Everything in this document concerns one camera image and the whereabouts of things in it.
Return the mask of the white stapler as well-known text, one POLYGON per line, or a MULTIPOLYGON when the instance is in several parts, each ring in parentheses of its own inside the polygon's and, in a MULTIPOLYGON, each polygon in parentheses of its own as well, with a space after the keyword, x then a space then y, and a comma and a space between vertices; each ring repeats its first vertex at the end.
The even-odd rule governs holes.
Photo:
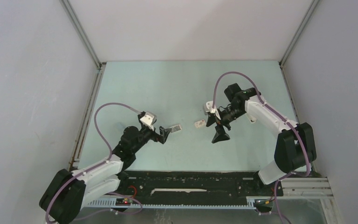
POLYGON ((257 118, 255 118, 252 115, 247 114, 247 118, 250 121, 251 124, 255 123, 257 121, 257 118))

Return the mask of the small white staple box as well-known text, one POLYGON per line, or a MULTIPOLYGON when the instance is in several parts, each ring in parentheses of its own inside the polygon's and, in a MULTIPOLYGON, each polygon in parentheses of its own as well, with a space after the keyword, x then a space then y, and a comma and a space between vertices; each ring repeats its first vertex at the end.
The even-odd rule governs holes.
POLYGON ((206 125, 207 125, 207 123, 206 123, 206 121, 205 121, 204 119, 199 120, 199 121, 196 121, 196 122, 194 123, 194 126, 195 126, 196 128, 202 128, 202 127, 205 127, 206 125))

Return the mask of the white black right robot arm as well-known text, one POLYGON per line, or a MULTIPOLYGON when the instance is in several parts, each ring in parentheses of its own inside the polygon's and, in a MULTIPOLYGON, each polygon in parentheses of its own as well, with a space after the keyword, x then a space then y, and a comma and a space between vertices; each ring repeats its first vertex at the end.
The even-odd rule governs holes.
POLYGON ((264 195, 271 189, 271 183, 306 166, 317 158, 313 129, 310 124, 290 120, 269 106, 261 93, 254 87, 241 89, 237 83, 229 85, 224 93, 229 100, 227 107, 218 109, 213 101, 203 105, 207 118, 206 126, 215 125, 212 143, 226 141, 230 136, 231 122, 246 115, 252 123, 259 121, 276 137, 273 160, 256 173, 252 183, 253 191, 264 195))

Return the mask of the white staple tray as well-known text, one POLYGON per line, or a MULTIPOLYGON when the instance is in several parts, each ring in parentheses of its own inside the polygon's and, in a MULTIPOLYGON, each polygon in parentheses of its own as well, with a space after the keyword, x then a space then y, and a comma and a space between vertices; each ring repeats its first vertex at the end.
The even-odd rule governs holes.
POLYGON ((182 130, 182 126, 180 124, 174 125, 170 127, 171 133, 179 132, 182 130))

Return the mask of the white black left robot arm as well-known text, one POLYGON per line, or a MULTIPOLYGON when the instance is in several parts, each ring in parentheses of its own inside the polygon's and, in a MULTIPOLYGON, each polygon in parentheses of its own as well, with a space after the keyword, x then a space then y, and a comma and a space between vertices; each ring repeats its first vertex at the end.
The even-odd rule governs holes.
POLYGON ((129 126, 106 158, 86 168, 59 170, 39 201, 46 212, 46 222, 69 224, 85 205, 102 195, 127 192, 129 182, 120 175, 135 161, 136 152, 146 143, 152 140, 164 144, 172 130, 160 127, 159 131, 129 126))

